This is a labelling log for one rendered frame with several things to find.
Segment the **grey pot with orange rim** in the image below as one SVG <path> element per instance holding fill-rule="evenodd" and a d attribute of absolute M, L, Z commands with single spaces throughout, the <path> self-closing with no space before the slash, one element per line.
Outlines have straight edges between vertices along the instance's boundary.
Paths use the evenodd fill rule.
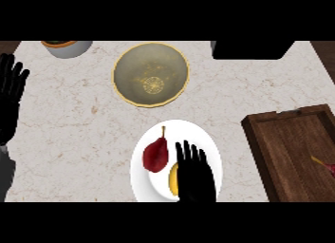
<path fill-rule="evenodd" d="M 61 59 L 70 59 L 80 56 L 90 48 L 92 41 L 42 41 L 49 53 Z"/>

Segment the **white plate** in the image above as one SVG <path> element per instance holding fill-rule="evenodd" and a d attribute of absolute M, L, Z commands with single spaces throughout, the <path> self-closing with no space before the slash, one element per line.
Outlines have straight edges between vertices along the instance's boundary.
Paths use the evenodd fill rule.
<path fill-rule="evenodd" d="M 164 169 L 154 173 L 143 167 L 143 151 L 148 145 L 164 136 L 167 139 L 168 162 Z M 177 162 L 176 142 L 195 144 L 207 154 L 214 178 L 216 192 L 220 192 L 223 167 L 217 146 L 205 130 L 192 122 L 168 120 L 158 123 L 143 134 L 136 143 L 130 159 L 130 186 L 139 202 L 174 202 L 179 197 L 171 194 L 168 177 Z"/>

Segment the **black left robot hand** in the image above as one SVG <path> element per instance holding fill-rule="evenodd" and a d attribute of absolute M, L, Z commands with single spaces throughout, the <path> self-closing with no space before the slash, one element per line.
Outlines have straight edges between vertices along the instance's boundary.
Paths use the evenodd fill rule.
<path fill-rule="evenodd" d="M 13 55 L 0 55 L 0 145 L 13 137 L 18 120 L 19 101 L 30 70 L 22 62 L 13 61 Z"/>

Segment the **black appliance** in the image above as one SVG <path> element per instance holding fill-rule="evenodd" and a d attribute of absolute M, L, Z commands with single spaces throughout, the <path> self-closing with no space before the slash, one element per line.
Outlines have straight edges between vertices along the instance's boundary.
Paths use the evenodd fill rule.
<path fill-rule="evenodd" d="M 278 60 L 294 41 L 211 41 L 211 57 L 216 60 Z"/>

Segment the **gold-rimmed grey bowl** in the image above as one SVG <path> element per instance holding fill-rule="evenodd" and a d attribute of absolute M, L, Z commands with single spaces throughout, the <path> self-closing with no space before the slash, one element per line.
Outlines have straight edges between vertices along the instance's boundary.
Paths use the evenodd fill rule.
<path fill-rule="evenodd" d="M 111 82 L 123 100 L 143 108 L 170 103 L 189 82 L 189 63 L 182 52 L 164 43 L 132 47 L 118 58 Z"/>

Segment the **brown wooden tray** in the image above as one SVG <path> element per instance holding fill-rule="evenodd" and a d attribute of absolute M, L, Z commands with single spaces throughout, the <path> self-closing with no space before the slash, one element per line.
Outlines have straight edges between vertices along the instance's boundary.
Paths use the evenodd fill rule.
<path fill-rule="evenodd" d="M 241 121 L 267 199 L 335 202 L 335 117 L 325 104 L 245 116 Z"/>

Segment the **yellow lemon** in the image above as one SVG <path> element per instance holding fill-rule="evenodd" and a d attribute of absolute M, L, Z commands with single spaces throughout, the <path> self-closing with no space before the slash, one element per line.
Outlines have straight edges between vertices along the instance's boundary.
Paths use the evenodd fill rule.
<path fill-rule="evenodd" d="M 179 163 L 176 162 L 168 175 L 168 188 L 173 196 L 179 195 L 179 179 L 177 179 Z"/>

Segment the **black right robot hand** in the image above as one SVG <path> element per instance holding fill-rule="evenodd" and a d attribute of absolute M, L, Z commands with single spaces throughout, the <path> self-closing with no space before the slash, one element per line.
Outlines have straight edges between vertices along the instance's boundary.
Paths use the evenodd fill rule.
<path fill-rule="evenodd" d="M 205 151 L 188 141 L 176 143 L 176 150 L 180 202 L 213 203 L 216 201 L 216 186 Z"/>

